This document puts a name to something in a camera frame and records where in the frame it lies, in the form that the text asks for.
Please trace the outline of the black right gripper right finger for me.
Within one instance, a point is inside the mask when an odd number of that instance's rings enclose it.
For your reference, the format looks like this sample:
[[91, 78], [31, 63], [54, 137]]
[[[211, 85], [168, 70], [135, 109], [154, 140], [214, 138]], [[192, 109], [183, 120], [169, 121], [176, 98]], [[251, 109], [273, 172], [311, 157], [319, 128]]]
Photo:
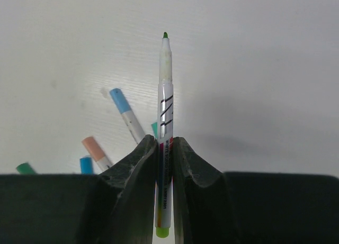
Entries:
[[173, 141], [175, 243], [238, 243], [238, 228], [222, 172], [182, 138]]

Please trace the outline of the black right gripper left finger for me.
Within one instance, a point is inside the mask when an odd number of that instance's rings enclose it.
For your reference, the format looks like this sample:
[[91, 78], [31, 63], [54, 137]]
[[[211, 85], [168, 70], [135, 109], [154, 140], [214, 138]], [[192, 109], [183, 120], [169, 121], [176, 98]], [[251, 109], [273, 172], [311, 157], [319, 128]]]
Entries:
[[151, 243], [155, 204], [156, 140], [146, 135], [135, 149], [97, 177], [95, 243]]

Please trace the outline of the lime green marker pen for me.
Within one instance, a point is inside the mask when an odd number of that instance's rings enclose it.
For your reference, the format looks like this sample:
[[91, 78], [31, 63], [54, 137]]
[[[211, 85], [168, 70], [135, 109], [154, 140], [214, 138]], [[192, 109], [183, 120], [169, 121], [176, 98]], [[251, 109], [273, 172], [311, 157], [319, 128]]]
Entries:
[[157, 105], [157, 157], [155, 228], [159, 238], [166, 238], [171, 227], [173, 159], [174, 90], [170, 39], [164, 32], [159, 54]]

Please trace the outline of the peach marker pen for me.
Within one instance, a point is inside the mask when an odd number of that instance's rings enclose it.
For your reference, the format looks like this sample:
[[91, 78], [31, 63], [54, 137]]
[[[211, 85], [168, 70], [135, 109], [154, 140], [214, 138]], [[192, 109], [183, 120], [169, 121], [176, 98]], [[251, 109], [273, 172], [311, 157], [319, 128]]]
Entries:
[[82, 144], [101, 171], [106, 171], [113, 166], [113, 162], [108, 158], [93, 136], [83, 139]]

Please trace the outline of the light blue marker pen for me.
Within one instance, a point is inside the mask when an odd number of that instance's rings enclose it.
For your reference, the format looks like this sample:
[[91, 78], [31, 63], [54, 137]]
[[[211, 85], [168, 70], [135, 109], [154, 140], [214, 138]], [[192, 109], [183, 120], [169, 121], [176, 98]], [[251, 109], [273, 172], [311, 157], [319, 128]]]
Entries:
[[139, 144], [146, 134], [122, 90], [119, 88], [114, 88], [110, 91], [110, 96], [113, 99], [136, 144]]

